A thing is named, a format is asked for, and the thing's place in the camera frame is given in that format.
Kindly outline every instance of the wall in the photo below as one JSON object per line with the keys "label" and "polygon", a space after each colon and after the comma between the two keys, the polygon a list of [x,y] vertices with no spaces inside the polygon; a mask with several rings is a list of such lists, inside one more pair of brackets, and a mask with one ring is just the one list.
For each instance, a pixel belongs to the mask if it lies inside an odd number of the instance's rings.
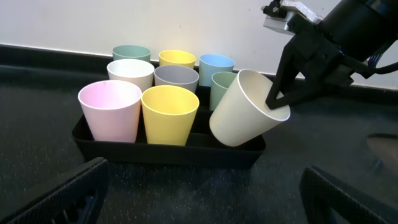
{"label": "wall", "polygon": [[[235,68],[275,73],[291,36],[262,26],[270,0],[0,0],[0,44],[111,55],[122,44],[227,55]],[[339,0],[303,0],[325,17]],[[380,65],[398,61],[397,45]],[[354,75],[359,85],[398,89],[398,73]]]}

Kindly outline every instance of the blue cup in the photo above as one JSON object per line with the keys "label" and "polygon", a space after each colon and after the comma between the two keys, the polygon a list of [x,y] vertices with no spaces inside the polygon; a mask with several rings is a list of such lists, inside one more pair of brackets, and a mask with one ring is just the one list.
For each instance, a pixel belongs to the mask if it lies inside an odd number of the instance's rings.
{"label": "blue cup", "polygon": [[211,76],[217,72],[232,72],[235,62],[229,57],[218,54],[200,56],[199,85],[211,86]]}

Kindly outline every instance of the tray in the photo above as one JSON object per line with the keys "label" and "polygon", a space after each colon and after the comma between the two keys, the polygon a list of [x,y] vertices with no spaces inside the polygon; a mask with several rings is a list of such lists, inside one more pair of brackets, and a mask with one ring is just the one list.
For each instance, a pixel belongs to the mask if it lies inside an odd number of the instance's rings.
{"label": "tray", "polygon": [[[210,89],[200,88],[199,99],[207,98]],[[185,146],[148,144],[141,112],[135,143],[94,141],[84,115],[72,131],[73,138],[87,160],[103,157],[113,162],[179,164],[218,168],[250,169],[266,148],[262,136],[238,147],[220,143],[211,133],[208,100],[201,101]]]}

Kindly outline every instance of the cup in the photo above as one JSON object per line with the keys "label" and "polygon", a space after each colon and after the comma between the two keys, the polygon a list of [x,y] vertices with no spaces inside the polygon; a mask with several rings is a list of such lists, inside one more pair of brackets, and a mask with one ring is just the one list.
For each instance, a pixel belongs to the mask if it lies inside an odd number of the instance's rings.
{"label": "cup", "polygon": [[137,85],[141,91],[152,86],[155,67],[143,60],[121,59],[108,64],[110,80],[122,80]]}
{"label": "cup", "polygon": [[138,45],[122,45],[112,50],[113,60],[138,59],[150,62],[150,50]]}
{"label": "cup", "polygon": [[179,86],[160,85],[141,97],[149,144],[184,146],[199,107],[199,99]]}
{"label": "cup", "polygon": [[195,56],[182,50],[164,50],[159,53],[159,64],[163,65],[182,65],[188,68],[195,66]]}
{"label": "cup", "polygon": [[96,141],[135,142],[141,90],[119,80],[95,82],[82,88],[78,99]]}
{"label": "cup", "polygon": [[213,135],[234,147],[286,121],[290,117],[289,106],[270,110],[266,105],[271,86],[264,75],[241,70],[210,117]]}
{"label": "cup", "polygon": [[200,56],[199,85],[211,86],[211,76],[217,72],[232,72],[235,62],[229,57],[218,54]]}
{"label": "cup", "polygon": [[210,110],[216,109],[237,74],[233,72],[217,72],[211,76]]}
{"label": "cup", "polygon": [[155,85],[173,85],[186,88],[192,93],[197,89],[199,74],[181,65],[165,65],[155,69]]}

